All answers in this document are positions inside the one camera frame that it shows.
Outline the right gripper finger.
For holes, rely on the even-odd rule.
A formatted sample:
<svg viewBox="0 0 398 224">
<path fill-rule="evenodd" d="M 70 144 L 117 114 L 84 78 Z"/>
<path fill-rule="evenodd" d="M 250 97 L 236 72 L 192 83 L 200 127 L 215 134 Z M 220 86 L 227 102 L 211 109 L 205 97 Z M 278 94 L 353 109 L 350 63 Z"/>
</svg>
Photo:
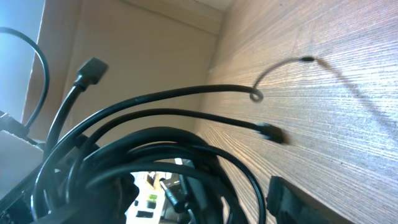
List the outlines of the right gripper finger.
<svg viewBox="0 0 398 224">
<path fill-rule="evenodd" d="M 266 202 L 278 224 L 353 224 L 279 176 L 271 177 Z"/>
</svg>

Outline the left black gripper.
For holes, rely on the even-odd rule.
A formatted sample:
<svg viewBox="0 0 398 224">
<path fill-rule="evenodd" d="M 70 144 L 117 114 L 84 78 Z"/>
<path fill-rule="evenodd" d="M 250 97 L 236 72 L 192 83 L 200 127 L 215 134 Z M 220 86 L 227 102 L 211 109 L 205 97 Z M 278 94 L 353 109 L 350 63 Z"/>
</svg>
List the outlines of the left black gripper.
<svg viewBox="0 0 398 224">
<path fill-rule="evenodd" d="M 140 145 L 131 133 L 99 148 L 98 137 L 67 136 L 56 144 L 32 173 L 1 199 L 1 223 L 118 223 L 139 189 L 127 169 L 115 165 L 123 154 Z M 50 168 L 73 148 L 85 158 L 77 178 L 78 187 L 68 189 L 52 182 Z"/>
</svg>

